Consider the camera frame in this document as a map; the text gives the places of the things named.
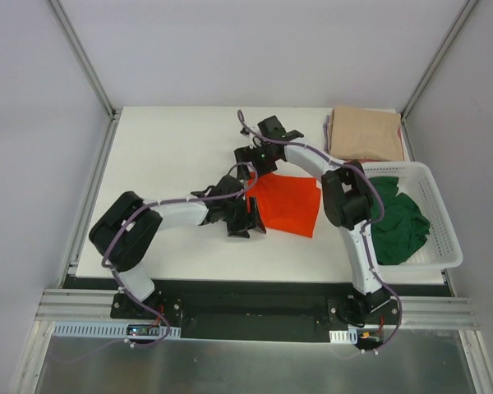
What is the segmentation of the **orange t shirt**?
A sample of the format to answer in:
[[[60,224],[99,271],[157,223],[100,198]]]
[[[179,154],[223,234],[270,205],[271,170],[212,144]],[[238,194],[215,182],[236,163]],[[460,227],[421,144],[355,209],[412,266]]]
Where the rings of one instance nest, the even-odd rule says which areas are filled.
[[[313,177],[267,174],[246,193],[256,199],[265,227],[312,238],[321,190]]]

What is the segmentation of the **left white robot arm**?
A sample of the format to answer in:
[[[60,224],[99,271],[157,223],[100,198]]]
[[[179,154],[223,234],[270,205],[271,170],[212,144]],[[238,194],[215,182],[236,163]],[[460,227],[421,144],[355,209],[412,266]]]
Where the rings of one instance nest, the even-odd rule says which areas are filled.
[[[227,235],[249,238],[249,231],[265,234],[258,203],[246,196],[246,187],[231,175],[183,199],[147,201],[133,191],[122,193],[93,225],[89,241],[131,297],[129,310],[140,319],[151,318],[158,301],[143,258],[158,231],[224,222]]]

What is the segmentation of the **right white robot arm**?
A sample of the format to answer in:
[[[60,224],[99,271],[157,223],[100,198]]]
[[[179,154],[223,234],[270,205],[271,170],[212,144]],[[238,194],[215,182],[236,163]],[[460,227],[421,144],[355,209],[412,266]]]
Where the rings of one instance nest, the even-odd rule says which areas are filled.
[[[357,161],[333,158],[309,143],[299,131],[286,131],[276,116],[264,119],[255,131],[237,111],[242,133],[251,144],[236,149],[237,161],[251,163],[262,177],[281,160],[301,168],[320,183],[325,216],[341,231],[352,272],[352,295],[336,308],[337,317],[357,328],[373,323],[390,302],[374,250],[371,225],[381,221],[385,206]]]

